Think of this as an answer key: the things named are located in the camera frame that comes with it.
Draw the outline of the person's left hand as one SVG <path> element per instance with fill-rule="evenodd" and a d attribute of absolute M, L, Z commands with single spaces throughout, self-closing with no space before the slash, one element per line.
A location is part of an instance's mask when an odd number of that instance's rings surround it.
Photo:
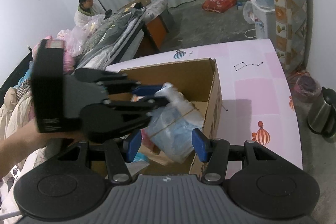
<path fill-rule="evenodd" d="M 42 148 L 52 139 L 72 139 L 74 142 L 87 140 L 87 137 L 80 131 L 75 132 L 56 132 L 41 133 L 37 127 L 36 121 L 31 120 L 23 128 L 26 143 L 31 147 Z"/>

